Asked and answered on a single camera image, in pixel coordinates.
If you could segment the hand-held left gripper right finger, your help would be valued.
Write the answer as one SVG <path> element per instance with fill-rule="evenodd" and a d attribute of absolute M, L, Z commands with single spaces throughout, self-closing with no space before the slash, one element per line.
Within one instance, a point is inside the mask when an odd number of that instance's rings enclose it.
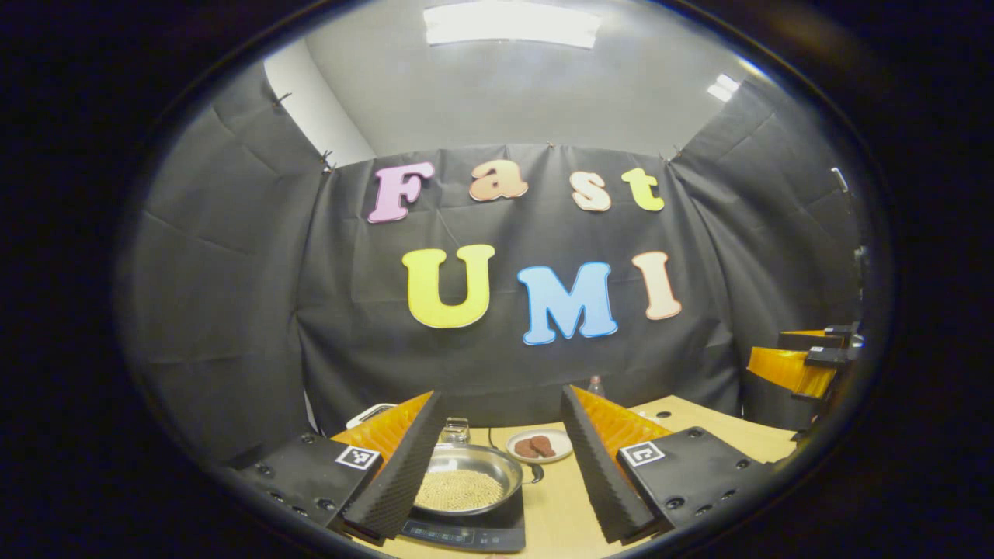
<path fill-rule="evenodd" d="M 632 543 L 728 509 L 773 474 L 698 425 L 670 431 L 574 385 L 561 417 L 607 542 Z"/>

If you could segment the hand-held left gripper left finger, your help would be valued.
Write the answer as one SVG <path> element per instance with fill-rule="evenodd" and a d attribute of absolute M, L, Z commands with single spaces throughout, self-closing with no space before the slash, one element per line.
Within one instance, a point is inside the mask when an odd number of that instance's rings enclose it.
<path fill-rule="evenodd" d="M 233 463 L 239 485 L 295 518 L 372 544 L 400 534 L 443 429 L 429 391 L 334 436 L 302 432 Z"/>

